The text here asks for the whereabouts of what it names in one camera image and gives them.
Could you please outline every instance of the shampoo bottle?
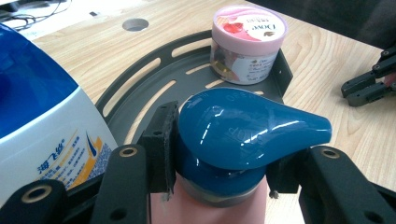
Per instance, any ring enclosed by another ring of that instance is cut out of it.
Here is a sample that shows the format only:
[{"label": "shampoo bottle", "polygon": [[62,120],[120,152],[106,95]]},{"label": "shampoo bottle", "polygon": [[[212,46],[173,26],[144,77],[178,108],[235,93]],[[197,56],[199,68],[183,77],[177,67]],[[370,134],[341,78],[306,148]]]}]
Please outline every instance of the shampoo bottle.
[{"label": "shampoo bottle", "polygon": [[117,147],[98,110],[62,67],[0,24],[0,207],[20,187],[67,189],[101,174]]}]

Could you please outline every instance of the wooden table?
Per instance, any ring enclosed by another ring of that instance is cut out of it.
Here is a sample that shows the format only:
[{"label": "wooden table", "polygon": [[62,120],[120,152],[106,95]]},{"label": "wooden table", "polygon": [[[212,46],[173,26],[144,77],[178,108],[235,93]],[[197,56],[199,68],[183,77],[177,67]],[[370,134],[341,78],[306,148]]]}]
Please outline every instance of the wooden table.
[{"label": "wooden table", "polygon": [[[99,15],[35,43],[58,62],[96,102],[128,66],[150,51],[182,36],[211,29],[221,7],[240,0],[140,0],[134,6]],[[282,46],[294,78],[284,96],[286,105],[328,118],[333,127],[328,144],[343,151],[367,178],[396,190],[396,100],[389,97],[350,107],[341,85],[371,69],[380,49],[282,15],[289,32]],[[149,22],[148,29],[128,32],[132,18]],[[296,195],[268,200],[266,223],[304,223]]]}]

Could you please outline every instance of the pink jar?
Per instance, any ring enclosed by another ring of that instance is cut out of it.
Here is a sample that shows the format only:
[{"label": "pink jar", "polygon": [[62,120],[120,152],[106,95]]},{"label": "pink jar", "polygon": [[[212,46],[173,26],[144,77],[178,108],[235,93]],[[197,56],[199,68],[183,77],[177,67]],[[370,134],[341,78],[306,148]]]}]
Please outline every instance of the pink jar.
[{"label": "pink jar", "polygon": [[286,22],[268,8],[221,8],[213,18],[211,66],[228,82],[261,82],[268,77],[287,30]]}]

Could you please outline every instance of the circular tray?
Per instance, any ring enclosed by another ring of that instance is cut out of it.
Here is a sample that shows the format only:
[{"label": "circular tray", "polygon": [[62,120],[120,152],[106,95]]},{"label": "circular tray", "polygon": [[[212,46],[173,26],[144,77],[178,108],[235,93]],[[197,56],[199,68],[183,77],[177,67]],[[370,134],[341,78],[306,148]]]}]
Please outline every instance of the circular tray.
[{"label": "circular tray", "polygon": [[222,81],[212,71],[210,40],[211,31],[204,31],[170,42],[131,65],[107,88],[96,107],[119,146],[137,142],[158,106],[172,101],[182,104],[205,89],[239,88],[283,103],[292,74],[281,50],[267,79],[241,86]]}]

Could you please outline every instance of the metal bolt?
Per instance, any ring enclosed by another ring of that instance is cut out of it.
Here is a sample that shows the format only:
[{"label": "metal bolt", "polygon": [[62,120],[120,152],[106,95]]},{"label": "metal bolt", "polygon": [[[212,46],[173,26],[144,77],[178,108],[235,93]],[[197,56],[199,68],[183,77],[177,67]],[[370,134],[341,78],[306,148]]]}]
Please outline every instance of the metal bolt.
[{"label": "metal bolt", "polygon": [[21,200],[24,203],[36,203],[49,196],[51,191],[52,187],[50,185],[39,185],[26,191]]},{"label": "metal bolt", "polygon": [[378,70],[378,69],[380,69],[380,68],[381,68],[381,66],[379,66],[378,64],[376,64],[376,65],[373,66],[373,70]]},{"label": "metal bolt", "polygon": [[330,159],[339,159],[340,158],[340,154],[338,154],[336,151],[331,150],[331,149],[323,148],[320,152],[323,156],[330,158]]},{"label": "metal bolt", "polygon": [[132,156],[136,155],[136,153],[137,153],[137,148],[127,147],[120,151],[120,156],[121,157],[132,157]]}]

